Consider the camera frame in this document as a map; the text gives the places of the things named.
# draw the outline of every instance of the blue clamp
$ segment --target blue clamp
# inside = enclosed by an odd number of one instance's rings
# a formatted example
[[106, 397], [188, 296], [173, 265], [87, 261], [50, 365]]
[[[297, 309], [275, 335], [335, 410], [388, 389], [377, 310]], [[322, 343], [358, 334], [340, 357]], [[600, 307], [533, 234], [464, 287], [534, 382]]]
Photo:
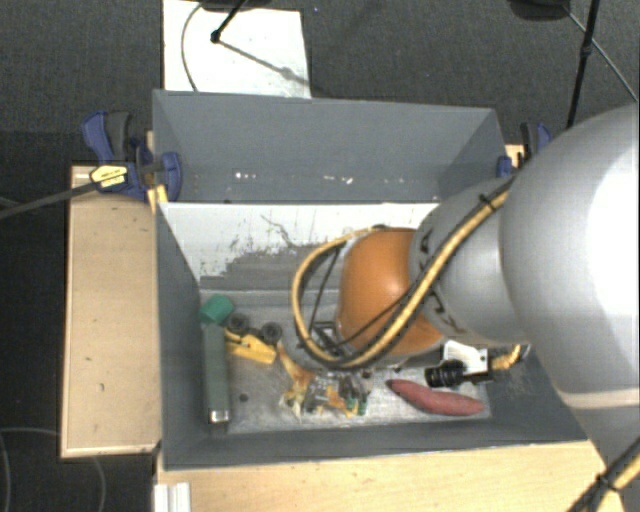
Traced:
[[513, 162], [511, 157], [501, 156], [498, 158], [496, 178], [507, 178], [513, 174]]
[[553, 138], [549, 129], [542, 123], [536, 125], [522, 123], [520, 132], [522, 133], [525, 162], [547, 147]]
[[122, 170], [117, 180], [108, 186], [97, 187], [102, 193], [124, 194], [139, 201], [147, 200], [147, 191], [163, 184], [169, 201], [176, 201], [182, 188], [182, 169], [178, 154], [163, 153], [155, 162], [144, 140], [128, 138], [130, 115], [126, 112], [109, 114], [98, 110], [82, 121], [85, 144], [98, 157], [100, 165], [117, 164]]

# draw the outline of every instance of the red object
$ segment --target red object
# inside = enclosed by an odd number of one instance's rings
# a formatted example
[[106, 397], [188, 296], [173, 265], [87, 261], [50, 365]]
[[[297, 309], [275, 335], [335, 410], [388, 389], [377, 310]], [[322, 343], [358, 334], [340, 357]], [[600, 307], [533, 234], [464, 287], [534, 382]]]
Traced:
[[431, 414], [473, 416], [484, 410], [480, 400], [459, 393], [434, 391], [410, 380], [388, 380], [387, 386], [411, 405]]

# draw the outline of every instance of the black connector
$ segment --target black connector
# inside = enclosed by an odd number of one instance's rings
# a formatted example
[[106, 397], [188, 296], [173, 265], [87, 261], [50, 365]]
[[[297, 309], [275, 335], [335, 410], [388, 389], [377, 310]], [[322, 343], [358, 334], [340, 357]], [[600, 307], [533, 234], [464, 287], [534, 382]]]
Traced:
[[466, 366], [458, 359], [442, 361], [434, 368], [424, 371], [424, 378], [431, 388], [451, 388], [459, 386], [465, 380]]
[[226, 322], [227, 329], [237, 336], [244, 336], [251, 328], [251, 321], [247, 315], [242, 313], [231, 313]]
[[267, 345], [275, 347], [282, 339], [282, 327], [276, 322], [267, 322], [260, 329], [260, 339]]

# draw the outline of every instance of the small parts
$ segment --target small parts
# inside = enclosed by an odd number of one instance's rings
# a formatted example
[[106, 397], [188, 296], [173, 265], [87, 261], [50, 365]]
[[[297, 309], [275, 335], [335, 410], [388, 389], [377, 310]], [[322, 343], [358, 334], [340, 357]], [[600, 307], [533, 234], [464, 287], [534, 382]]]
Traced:
[[281, 404], [301, 419], [303, 414], [322, 414], [325, 407], [341, 411], [347, 418], [363, 416], [373, 388], [371, 374], [315, 374], [295, 363], [278, 344], [282, 365], [293, 380], [292, 387], [282, 396]]
[[447, 341], [442, 348], [442, 361], [435, 368], [427, 368], [424, 377], [432, 388], [452, 388], [467, 381], [475, 384], [490, 380], [488, 351]]
[[434, 391], [409, 380], [390, 380], [387, 386], [414, 407], [431, 414], [473, 416], [484, 410], [480, 400], [459, 393]]
[[249, 317], [233, 313], [225, 327], [227, 352], [263, 364], [272, 364], [276, 359], [276, 344], [282, 339], [282, 327], [269, 322], [260, 330], [251, 327]]
[[316, 375], [315, 373], [304, 369], [291, 359], [282, 346], [282, 343], [278, 343], [276, 348], [278, 350], [278, 356], [280, 356], [282, 366], [284, 366], [284, 369], [293, 381], [291, 388], [282, 395], [280, 402], [281, 404], [289, 407], [293, 414], [300, 419], [300, 416], [302, 415], [302, 404], [304, 403], [307, 389]]
[[369, 405], [369, 395], [373, 390], [373, 374], [369, 370], [341, 374], [338, 390], [345, 401], [346, 410], [351, 414], [364, 416]]

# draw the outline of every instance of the white paper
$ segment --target white paper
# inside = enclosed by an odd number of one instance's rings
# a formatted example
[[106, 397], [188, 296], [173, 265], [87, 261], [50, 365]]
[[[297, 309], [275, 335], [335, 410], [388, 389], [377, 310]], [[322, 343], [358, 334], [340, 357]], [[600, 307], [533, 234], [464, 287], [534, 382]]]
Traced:
[[[164, 0], [164, 87], [191, 91], [181, 56], [182, 29], [196, 2]], [[240, 11], [210, 41], [226, 12], [199, 9], [185, 32], [184, 53], [200, 92], [310, 98], [302, 20], [297, 11]]]

